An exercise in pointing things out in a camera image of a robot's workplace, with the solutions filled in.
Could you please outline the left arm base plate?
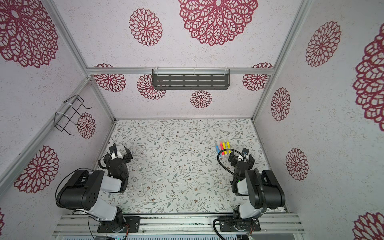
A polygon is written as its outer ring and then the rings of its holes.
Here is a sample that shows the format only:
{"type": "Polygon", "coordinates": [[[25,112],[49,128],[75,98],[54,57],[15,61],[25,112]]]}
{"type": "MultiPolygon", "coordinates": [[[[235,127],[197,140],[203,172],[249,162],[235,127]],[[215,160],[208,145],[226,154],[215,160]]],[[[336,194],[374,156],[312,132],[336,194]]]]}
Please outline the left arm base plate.
{"type": "Polygon", "coordinates": [[[110,222],[101,221],[97,233],[137,233],[140,221],[140,217],[123,217],[123,220],[113,220],[110,222]]]}

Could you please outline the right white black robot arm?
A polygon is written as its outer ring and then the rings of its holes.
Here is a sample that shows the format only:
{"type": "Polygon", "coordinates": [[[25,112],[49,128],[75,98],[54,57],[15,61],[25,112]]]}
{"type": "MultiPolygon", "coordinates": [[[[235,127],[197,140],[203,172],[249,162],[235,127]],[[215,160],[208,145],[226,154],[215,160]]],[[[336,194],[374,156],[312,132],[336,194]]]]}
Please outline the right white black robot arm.
{"type": "Polygon", "coordinates": [[[228,162],[234,167],[232,192],[248,200],[233,210],[234,219],[256,219],[268,209],[283,208],[286,197],[276,176],[271,170],[254,168],[255,159],[248,149],[231,151],[228,162]]]}

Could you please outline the pink highlighter pen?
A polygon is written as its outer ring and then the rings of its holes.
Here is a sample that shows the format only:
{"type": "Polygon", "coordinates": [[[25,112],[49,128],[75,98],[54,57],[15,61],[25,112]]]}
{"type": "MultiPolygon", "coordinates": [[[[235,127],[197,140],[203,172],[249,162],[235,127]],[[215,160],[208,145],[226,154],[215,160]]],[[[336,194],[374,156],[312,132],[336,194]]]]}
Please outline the pink highlighter pen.
{"type": "Polygon", "coordinates": [[[223,145],[222,145],[222,142],[220,142],[220,148],[221,148],[221,151],[222,151],[222,156],[224,156],[224,155],[225,155],[225,153],[224,153],[224,149],[223,149],[223,145]]]}

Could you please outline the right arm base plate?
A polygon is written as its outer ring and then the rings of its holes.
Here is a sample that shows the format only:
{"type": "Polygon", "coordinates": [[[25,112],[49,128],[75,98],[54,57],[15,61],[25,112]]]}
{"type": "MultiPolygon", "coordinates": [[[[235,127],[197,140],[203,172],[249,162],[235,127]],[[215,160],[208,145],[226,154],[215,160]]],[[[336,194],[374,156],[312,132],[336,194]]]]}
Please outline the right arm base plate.
{"type": "Polygon", "coordinates": [[[221,232],[259,232],[259,219],[234,219],[230,216],[219,216],[221,232]]]}

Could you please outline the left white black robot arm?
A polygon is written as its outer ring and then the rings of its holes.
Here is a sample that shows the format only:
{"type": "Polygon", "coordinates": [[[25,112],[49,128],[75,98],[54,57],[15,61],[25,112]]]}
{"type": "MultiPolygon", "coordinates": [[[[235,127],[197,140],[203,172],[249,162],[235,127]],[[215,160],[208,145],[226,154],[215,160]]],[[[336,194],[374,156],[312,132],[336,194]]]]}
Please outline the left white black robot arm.
{"type": "Polygon", "coordinates": [[[99,198],[100,192],[121,194],[127,189],[130,176],[127,163],[133,156],[127,147],[125,151],[124,155],[121,154],[114,144],[98,161],[101,171],[77,169],[70,173],[67,183],[55,192],[56,205],[94,217],[99,222],[100,233],[128,231],[129,224],[122,209],[99,198]]]}

